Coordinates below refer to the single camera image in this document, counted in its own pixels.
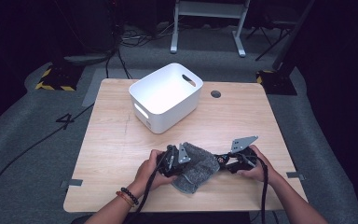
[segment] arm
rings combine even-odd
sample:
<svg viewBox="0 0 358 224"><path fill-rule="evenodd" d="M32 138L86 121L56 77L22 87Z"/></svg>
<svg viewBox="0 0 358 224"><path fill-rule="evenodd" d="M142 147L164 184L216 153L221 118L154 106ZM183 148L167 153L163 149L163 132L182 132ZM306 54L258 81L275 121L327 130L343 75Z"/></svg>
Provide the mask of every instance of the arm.
<svg viewBox="0 0 358 224"><path fill-rule="evenodd" d="M255 146L250 148L268 167L268 183L272 186L277 194L283 209L289 218L290 223L327 223L318 211L307 203L287 181L274 170L269 160ZM237 174L251 177L258 181L263 181L263 169L257 161L257 166L250 171L238 171Z"/></svg>
<svg viewBox="0 0 358 224"><path fill-rule="evenodd" d="M127 186L129 192L131 192L132 195L135 196L137 199L144 195L147 180L152 175L153 171L157 166L157 155L161 153L161 151L152 150L150 152L149 159L142 163L142 165L138 169L135 179L131 184ZM175 178L176 176L171 176L170 178L167 178L157 172L150 190L156 189L161 185L170 184ZM128 197L128 195L125 195L125 197L130 202L132 201L132 199ZM117 196L115 199L113 199L111 202L101 208L101 210L99 210L92 217L90 217L89 220L87 220L86 224L122 223L130 210L130 204L120 196Z"/></svg>

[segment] white plastic bin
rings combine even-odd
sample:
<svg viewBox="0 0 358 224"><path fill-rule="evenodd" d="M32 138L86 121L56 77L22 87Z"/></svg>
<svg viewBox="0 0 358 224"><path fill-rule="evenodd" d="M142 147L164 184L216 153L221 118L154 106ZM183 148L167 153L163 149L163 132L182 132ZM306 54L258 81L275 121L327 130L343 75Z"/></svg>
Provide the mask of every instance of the white plastic bin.
<svg viewBox="0 0 358 224"><path fill-rule="evenodd" d="M197 107L202 85L190 70L170 63L130 86L135 115L151 132L164 133Z"/></svg>

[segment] beaded bracelet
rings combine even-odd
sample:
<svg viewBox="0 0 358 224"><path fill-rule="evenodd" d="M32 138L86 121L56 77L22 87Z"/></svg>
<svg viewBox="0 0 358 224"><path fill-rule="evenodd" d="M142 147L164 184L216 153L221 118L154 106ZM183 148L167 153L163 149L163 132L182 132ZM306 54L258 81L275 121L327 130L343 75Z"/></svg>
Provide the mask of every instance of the beaded bracelet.
<svg viewBox="0 0 358 224"><path fill-rule="evenodd" d="M134 207L133 203L123 194L121 191L116 191L116 195L124 199L131 207Z"/></svg>
<svg viewBox="0 0 358 224"><path fill-rule="evenodd" d="M130 191L129 191L128 189L126 189L126 188L121 188L121 191L124 192L124 193L126 193L128 196L130 196L130 198L132 199L132 201L133 201L136 205L139 204L138 199L136 199L136 198L130 193Z"/></svg>

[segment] gray carpet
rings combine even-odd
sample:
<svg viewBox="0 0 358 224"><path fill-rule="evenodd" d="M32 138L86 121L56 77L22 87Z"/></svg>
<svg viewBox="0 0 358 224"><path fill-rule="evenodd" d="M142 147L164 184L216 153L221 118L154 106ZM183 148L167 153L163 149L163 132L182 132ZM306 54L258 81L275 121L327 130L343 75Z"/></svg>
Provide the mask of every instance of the gray carpet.
<svg viewBox="0 0 358 224"><path fill-rule="evenodd" d="M180 63L204 81L255 82L255 72L271 69L282 44L260 61L255 58L268 47L256 33L241 39L247 55L240 58L230 31L225 29L184 30L179 34L178 52L170 54L171 37L165 36L142 47L121 47L121 56L134 78L141 78L168 63ZM276 31L268 35L276 36ZM58 129L56 119L79 114L95 100L105 78L104 63L87 66L77 91L44 91L34 87L48 63L25 80L28 93L0 117L0 171L16 156ZM114 56L108 64L109 77L126 78ZM358 204L351 182L327 144L307 99L307 87L295 69L291 75L298 96L269 95L284 140L298 171L306 177L304 190L312 204L330 223L358 223ZM63 180L69 180L87 129L92 108L43 143L17 159L0 176L0 223L71 223L86 214L69 214L62 209ZM280 223L289 223L284 211L277 211ZM260 223L258 217L254 223ZM275 223L267 213L267 223Z"/></svg>

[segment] right hand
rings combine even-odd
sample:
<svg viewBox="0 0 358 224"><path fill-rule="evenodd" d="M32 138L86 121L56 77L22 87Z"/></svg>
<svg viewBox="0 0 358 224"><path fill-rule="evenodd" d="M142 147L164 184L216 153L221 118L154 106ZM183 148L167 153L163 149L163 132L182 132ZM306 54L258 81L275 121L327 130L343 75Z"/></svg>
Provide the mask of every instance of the right hand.
<svg viewBox="0 0 358 224"><path fill-rule="evenodd" d="M268 182L269 182L270 179L273 176L277 175L278 173L274 170L274 168L272 167L269 160L263 155L263 153L260 152L260 150L256 146L250 145L249 148L251 148L255 152L257 157L260 158L267 165L267 167L268 167ZM263 167L261 166L260 160L257 160L257 164L256 164L255 168L253 168L252 170L249 170L249 171L239 170L239 171L237 171L237 174L258 180L260 182L264 182L264 171L263 171Z"/></svg>

